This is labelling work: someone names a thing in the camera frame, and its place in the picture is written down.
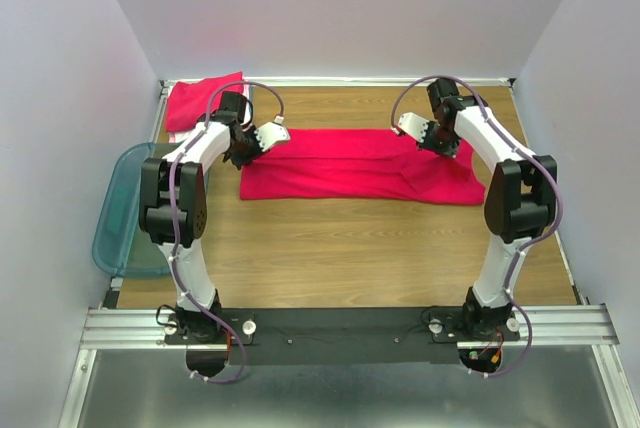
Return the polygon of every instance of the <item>wall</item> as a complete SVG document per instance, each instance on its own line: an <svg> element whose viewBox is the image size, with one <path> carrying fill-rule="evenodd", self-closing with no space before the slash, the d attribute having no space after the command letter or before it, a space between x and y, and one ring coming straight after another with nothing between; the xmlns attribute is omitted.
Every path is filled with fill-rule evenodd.
<svg viewBox="0 0 640 428"><path fill-rule="evenodd" d="M577 286L606 302L640 401L640 0L564 0L515 84L534 148L553 154Z"/></svg>
<svg viewBox="0 0 640 428"><path fill-rule="evenodd" d="M561 0L119 0L161 78L517 76Z"/></svg>
<svg viewBox="0 0 640 428"><path fill-rule="evenodd" d="M57 426L111 170L146 141L156 76L117 0L0 0L0 425Z"/></svg>

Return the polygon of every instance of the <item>cable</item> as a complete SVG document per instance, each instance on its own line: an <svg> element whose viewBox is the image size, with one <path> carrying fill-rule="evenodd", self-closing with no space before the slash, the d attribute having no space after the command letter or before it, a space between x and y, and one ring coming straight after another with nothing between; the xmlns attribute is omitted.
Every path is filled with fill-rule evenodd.
<svg viewBox="0 0 640 428"><path fill-rule="evenodd" d="M471 85L462 81L460 78L456 78L455 76L448 76L448 75L432 75L432 76L425 76L411 83L402 91L402 93L400 93L400 96L398 96L398 98L396 99L396 102L393 105L393 109L391 110L391 128L392 129L394 130L398 129L398 126L396 125L396 122L395 122L396 111L398 109L398 105L400 104L400 101L402 100L402 98L404 98L407 92L411 88L413 88L414 86L420 83L424 83L425 81L429 81L429 80L434 80L436 78L445 78L445 79L454 81L455 83L469 90L469 92L475 99L476 104L478 105L478 108L480 108L480 113L482 114L485 122L500 137L500 139L504 141L509 148L511 148L511 150L514 153L517 153L518 155L520 155L522 158L527 160L529 163L531 163L534 167L536 167L542 173L542 176L545 177L545 179L551 186L551 189L553 190L553 193L556 197L556 206L557 206L556 218L551 224L551 226L549 227L549 229L545 233L541 234L540 236L536 238L532 238L531 240L524 243L516 251L515 255L511 259L511 262L509 263L509 267L507 269L507 276L505 277L503 289L509 302L513 305L513 307L516 310L520 312L520 314L524 318L524 321L527 324L528 337L527 337L527 345L525 346L524 351L511 366L509 366L503 371L499 371L496 373L476 372L484 377L495 378L498 376L506 375L507 373L510 373L511 371L515 370L527 358L531 350L531 345L533 344L533 326L531 325L531 319L529 318L529 315L527 315L527 313L524 311L522 306L516 303L516 301L513 299L513 295L511 293L511 288L510 288L511 278L513 277L513 273L515 272L516 266L518 266L518 262L520 261L520 258L526 252L526 250L532 247L533 245L535 245L536 243L540 243L541 241L546 240L551 235L553 235L556 231L558 231L558 226L560 225L560 222L562 221L562 217L564 215L564 203L562 201L562 196L560 195L560 190L558 189L558 184L556 183L556 180L553 179L553 176L551 176L551 173L549 173L547 169L544 166L542 166L542 164L540 164L535 158L533 158L531 155L521 150L515 143L511 141L511 138L507 136L507 134L493 121L491 117L489 117L489 113L487 112L487 107L484 105L484 102L482 101L482 98L480 97L478 92Z"/></svg>
<svg viewBox="0 0 640 428"><path fill-rule="evenodd" d="M209 127L209 122L211 120L211 105L213 105L213 100L216 98L216 96L218 96L218 93L222 93L223 90L226 90L227 88L230 88L232 86L258 86L270 91L278 99L278 103L280 104L280 112L278 113L278 116L284 117L284 101L282 101L282 97L273 88L265 85L264 83L258 83L257 81L232 81L231 83L222 85L220 88L213 92L213 95L209 97L209 101L207 102L207 111L204 117L205 127ZM251 104L251 117L253 118L253 104Z"/></svg>
<svg viewBox="0 0 640 428"><path fill-rule="evenodd" d="M242 364L240 365L240 369L235 375L230 376L229 378L215 379L215 378L209 378L207 376L202 376L201 374L195 371L191 373L192 377L201 379L206 383L212 383L212 384L218 384L218 385L234 383L241 378L242 373L244 373L244 370L247 366L247 360L248 360L247 349L242 343L242 340L240 339L240 337L238 336L238 333L236 333L236 331L230 325L228 325L224 320L222 320L218 316L211 313L206 306L200 304L198 300L196 300L195 297L191 294L191 292L187 289L186 285L182 281L182 278L180 277L180 273L178 271L178 266L177 266L178 250L180 248L180 223L179 223L178 203L176 201L176 170L178 165L180 164L180 160L187 154L187 152L191 149L191 147L193 147L198 142L198 140L200 140L200 138L202 138L202 136L206 133L207 128L209 126L209 118L211 117L211 104L213 103L213 99L216 97L216 95L219 92L221 92L225 88L228 88L230 86L237 86L237 85L253 85L253 86L259 86L261 88L265 88L269 90L271 93L273 93L276 96L276 98L278 98L278 101L280 102L280 116L284 115L284 102L282 101L282 98L280 97L280 95L273 88L270 88L269 86L264 85L262 83L257 83L255 81L235 81L233 83L227 83L226 85L218 88L215 91L215 93L211 95L211 98L209 98L209 103L207 104L207 114L205 118L204 131L200 131L189 143L187 143L186 146L184 146L182 151L178 153L178 155L176 156L176 159L173 161L173 163L171 163L171 167L169 168L169 202L171 205L171 222L173 225L173 236L174 236L174 243L171 249L171 257L169 260L170 261L169 268L171 271L171 276L173 277L180 291L193 304L193 306L195 306L198 310L200 310L202 314L204 314L205 316L213 320L216 324L224 328L228 334L230 334L236 339L236 341L238 342L238 346L240 347L240 351L242 352Z"/></svg>

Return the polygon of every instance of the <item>wooden table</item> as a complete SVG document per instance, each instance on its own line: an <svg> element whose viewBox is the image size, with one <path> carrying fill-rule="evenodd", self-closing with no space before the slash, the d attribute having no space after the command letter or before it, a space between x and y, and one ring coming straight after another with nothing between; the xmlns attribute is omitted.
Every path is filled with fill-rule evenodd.
<svg viewBox="0 0 640 428"><path fill-rule="evenodd" d="M400 87L279 88L288 128L389 128ZM497 118L524 142L509 90L479 88ZM254 91L257 124L277 104ZM430 117L424 87L405 96L406 111ZM166 141L166 133L160 141ZM488 169L474 155L485 185ZM481 206L392 200L240 201L240 173L212 167L205 260L223 306L349 307L461 304L476 280L488 243ZM516 297L523 304L575 304L555 238L534 247ZM119 308L175 303L170 278L124 280Z"/></svg>

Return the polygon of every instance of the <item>spread red cloth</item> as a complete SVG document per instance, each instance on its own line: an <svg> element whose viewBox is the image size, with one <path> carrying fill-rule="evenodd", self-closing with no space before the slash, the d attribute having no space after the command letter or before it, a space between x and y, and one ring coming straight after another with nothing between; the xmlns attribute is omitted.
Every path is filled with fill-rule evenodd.
<svg viewBox="0 0 640 428"><path fill-rule="evenodd" d="M221 86L232 81L242 81L242 72L231 73L218 78L207 78L197 83L183 83L179 81L171 90L167 100L167 118L165 127L169 133L188 131L196 126L198 118L207 112L209 98ZM227 91L242 93L243 85L232 86ZM220 97L218 94L211 104L211 112L218 109Z"/></svg>
<svg viewBox="0 0 640 428"><path fill-rule="evenodd" d="M462 142L455 159L391 130L289 130L291 141L243 167L240 198L390 198L477 205L484 187Z"/></svg>

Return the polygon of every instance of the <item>folded red cloth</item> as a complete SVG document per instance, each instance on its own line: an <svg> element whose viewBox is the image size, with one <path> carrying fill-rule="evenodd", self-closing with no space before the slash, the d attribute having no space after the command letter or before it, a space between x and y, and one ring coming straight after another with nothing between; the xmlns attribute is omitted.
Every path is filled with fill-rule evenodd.
<svg viewBox="0 0 640 428"><path fill-rule="evenodd" d="M181 81L176 83L167 100L167 118L165 120L167 132L177 133L193 129L198 118L207 112L207 103L213 92L232 81L242 81L242 72L218 78L207 78L197 83L183 83ZM232 86L227 90L242 93L244 86ZM218 94L213 100L212 112L218 109L220 96L221 94Z"/></svg>
<svg viewBox="0 0 640 428"><path fill-rule="evenodd" d="M418 151L391 130L289 130L291 141L242 169L240 198L391 198L477 205L473 150L455 159Z"/></svg>

